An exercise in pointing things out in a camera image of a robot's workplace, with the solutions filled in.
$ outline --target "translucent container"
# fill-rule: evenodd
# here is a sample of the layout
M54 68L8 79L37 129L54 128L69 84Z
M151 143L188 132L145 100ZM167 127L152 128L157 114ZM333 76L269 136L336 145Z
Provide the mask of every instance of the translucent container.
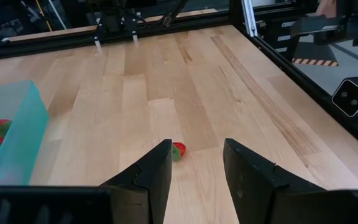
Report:
M12 121L0 147L0 185L27 185L49 119L32 81L0 86L0 119Z

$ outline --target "black metal frame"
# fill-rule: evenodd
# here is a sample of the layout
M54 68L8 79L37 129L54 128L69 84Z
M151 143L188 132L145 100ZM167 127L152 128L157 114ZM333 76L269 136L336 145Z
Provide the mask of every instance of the black metal frame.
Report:
M255 20L268 20L276 17L299 15L310 13L316 10L316 6L305 6L295 3L281 3L271 6L255 7ZM291 62L284 59L278 52L269 46L260 37L250 37L245 26L244 16L240 0L230 0L229 12L216 12L175 18L168 27L155 27L150 29L137 30L139 37L151 35L167 34L194 29L204 29L207 27L222 26L232 24L254 45L256 45L272 62L282 69L297 85L312 97L324 110L326 110L338 123L346 128L354 137L358 139L358 120L346 117L332 103L331 96L319 87L315 82L308 78L303 72L297 69ZM99 41L104 43L129 40L132 34L129 32L119 32L99 37ZM10 42L0 48L0 58L17 57L21 55L37 54L54 50L70 49L94 44L94 32L80 32L74 34L58 35L53 37L42 37L39 39L22 40Z

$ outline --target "teal container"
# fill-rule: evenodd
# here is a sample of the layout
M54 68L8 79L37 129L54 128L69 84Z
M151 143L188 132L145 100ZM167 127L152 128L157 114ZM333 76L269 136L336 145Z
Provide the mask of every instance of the teal container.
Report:
M32 81L0 86L0 119L12 121L0 147L0 185L27 185L49 120Z

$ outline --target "yellow and black warning tape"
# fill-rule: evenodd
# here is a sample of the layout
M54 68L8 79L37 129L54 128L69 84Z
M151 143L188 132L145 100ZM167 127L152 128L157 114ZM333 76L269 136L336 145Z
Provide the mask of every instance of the yellow and black warning tape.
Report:
M292 63L303 64L303 65L321 65L321 66L332 66L337 67L339 64L333 60L315 60L315 59L303 59L293 58Z

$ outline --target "metal bracket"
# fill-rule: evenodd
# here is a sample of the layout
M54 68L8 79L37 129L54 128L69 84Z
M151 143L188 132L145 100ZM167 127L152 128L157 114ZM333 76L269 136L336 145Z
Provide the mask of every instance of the metal bracket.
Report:
M247 27L247 33L251 37L258 36L258 30L256 28L256 21L254 16L254 9L252 8L251 0L241 0L242 12L244 13L244 25Z

